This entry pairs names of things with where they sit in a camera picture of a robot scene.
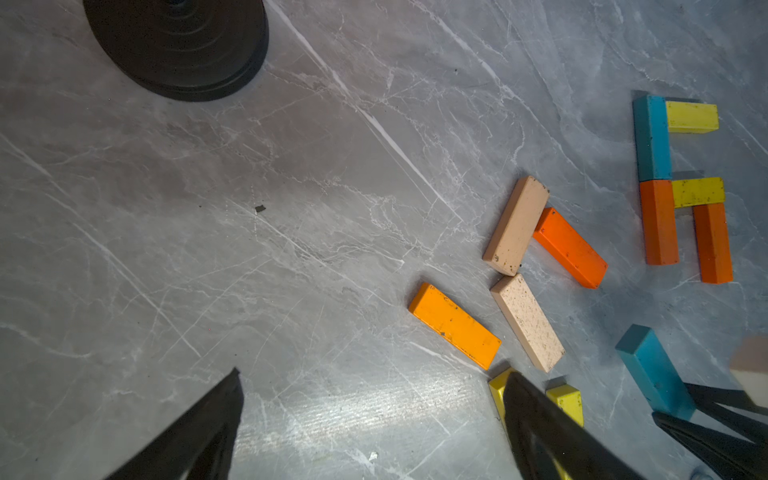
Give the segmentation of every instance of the black round base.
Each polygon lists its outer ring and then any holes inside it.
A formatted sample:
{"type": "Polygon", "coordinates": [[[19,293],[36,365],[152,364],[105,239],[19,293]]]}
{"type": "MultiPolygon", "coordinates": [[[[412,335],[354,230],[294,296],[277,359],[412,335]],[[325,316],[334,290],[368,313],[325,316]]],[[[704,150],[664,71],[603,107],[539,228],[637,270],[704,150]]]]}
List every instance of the black round base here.
{"type": "Polygon", "coordinates": [[[262,0],[84,0],[96,39],[136,83],[209,101],[240,90],[269,45],[262,0]]]}

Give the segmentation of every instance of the wooden block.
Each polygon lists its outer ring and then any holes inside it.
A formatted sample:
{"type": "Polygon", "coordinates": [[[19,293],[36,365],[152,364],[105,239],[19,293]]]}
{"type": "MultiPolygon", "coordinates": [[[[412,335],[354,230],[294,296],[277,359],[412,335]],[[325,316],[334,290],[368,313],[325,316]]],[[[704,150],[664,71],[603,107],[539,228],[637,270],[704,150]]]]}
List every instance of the wooden block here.
{"type": "Polygon", "coordinates": [[[643,211],[645,261],[648,265],[680,262],[672,181],[649,180],[641,183],[640,203],[643,211]]]}
{"type": "Polygon", "coordinates": [[[491,366],[502,341],[433,285],[423,283],[408,310],[483,369],[491,366]]]}
{"type": "Polygon", "coordinates": [[[641,182],[671,180],[670,132],[662,97],[646,95],[632,102],[637,176],[641,182]]]}
{"type": "MultiPolygon", "coordinates": [[[[554,402],[560,410],[568,414],[580,427],[584,427],[584,410],[581,407],[581,392],[570,385],[562,385],[547,390],[547,397],[554,402]]],[[[571,480],[571,476],[565,471],[557,460],[554,467],[562,480],[571,480]]]]}
{"type": "Polygon", "coordinates": [[[675,208],[721,204],[725,201],[725,186],[719,177],[675,180],[672,194],[675,208]]]}
{"type": "Polygon", "coordinates": [[[696,205],[694,228],[701,281],[715,284],[733,282],[725,204],[696,205]]]}
{"type": "Polygon", "coordinates": [[[482,259],[499,273],[514,276],[531,241],[549,190],[533,177],[518,180],[482,259]]]}
{"type": "Polygon", "coordinates": [[[545,372],[552,370],[565,349],[523,276],[505,276],[491,288],[491,295],[534,366],[545,372]]]}
{"type": "Polygon", "coordinates": [[[608,264],[554,208],[544,209],[533,237],[582,286],[600,286],[608,264]]]}
{"type": "Polygon", "coordinates": [[[768,408],[768,336],[749,336],[730,360],[730,372],[757,406],[768,408]]]}
{"type": "Polygon", "coordinates": [[[491,389],[491,396],[493,397],[493,403],[496,404],[498,417],[502,420],[502,426],[504,427],[505,432],[507,431],[507,422],[504,420],[504,387],[507,386],[507,379],[509,379],[509,374],[515,371],[515,369],[510,367],[502,372],[499,376],[496,376],[493,380],[488,382],[488,387],[491,389]]]}
{"type": "Polygon", "coordinates": [[[717,105],[667,101],[667,123],[674,134],[706,134],[720,128],[717,105]]]}
{"type": "Polygon", "coordinates": [[[655,412],[690,420],[696,410],[694,400],[651,328],[629,327],[616,350],[655,412]]]}

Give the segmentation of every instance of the gray marble floor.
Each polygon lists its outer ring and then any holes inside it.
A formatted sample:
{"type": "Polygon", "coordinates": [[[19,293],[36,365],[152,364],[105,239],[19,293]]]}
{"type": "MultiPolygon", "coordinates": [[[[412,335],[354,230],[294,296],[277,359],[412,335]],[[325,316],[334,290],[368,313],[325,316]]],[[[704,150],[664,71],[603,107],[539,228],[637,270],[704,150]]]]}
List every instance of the gray marble floor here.
{"type": "Polygon", "coordinates": [[[127,79],[77,0],[0,8],[0,477],[98,479],[237,366],[232,478],[519,478],[487,374],[407,309],[434,283],[648,478],[700,464],[613,345],[652,326],[731,387],[768,332],[768,7],[753,0],[266,0],[264,69],[206,104],[127,79]],[[674,170],[723,177],[736,281],[644,262],[631,99],[718,104],[674,170]],[[567,350],[533,369],[480,259],[533,174],[610,267],[521,271],[567,350]],[[256,213],[254,208],[265,206],[256,213]]]}

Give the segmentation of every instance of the teal wooden block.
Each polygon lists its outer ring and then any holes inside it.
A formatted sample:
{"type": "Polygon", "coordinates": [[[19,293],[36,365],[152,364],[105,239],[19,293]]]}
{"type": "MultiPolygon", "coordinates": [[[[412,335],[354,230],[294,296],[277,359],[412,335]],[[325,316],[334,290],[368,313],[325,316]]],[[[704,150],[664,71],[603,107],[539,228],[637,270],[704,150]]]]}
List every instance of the teal wooden block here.
{"type": "Polygon", "coordinates": [[[694,400],[651,328],[629,327],[616,350],[654,411],[690,420],[694,400]]]}
{"type": "Polygon", "coordinates": [[[632,102],[637,175],[641,182],[671,180],[670,132],[664,97],[646,95],[632,102]]]}

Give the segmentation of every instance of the red-orange wooden block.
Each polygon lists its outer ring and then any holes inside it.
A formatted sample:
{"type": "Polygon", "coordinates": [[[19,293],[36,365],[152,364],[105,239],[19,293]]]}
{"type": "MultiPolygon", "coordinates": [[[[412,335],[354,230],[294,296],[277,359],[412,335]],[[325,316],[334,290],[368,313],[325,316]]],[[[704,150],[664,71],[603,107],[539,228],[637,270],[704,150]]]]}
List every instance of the red-orange wooden block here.
{"type": "Polygon", "coordinates": [[[533,237],[587,288],[598,288],[608,264],[554,208],[545,208],[533,237]]]}
{"type": "Polygon", "coordinates": [[[648,265],[679,263],[672,180],[640,182],[640,203],[645,234],[645,261],[648,265]]]}
{"type": "Polygon", "coordinates": [[[733,266],[730,262],[725,204],[696,205],[694,223],[701,281],[717,284],[732,282],[733,266]]]}

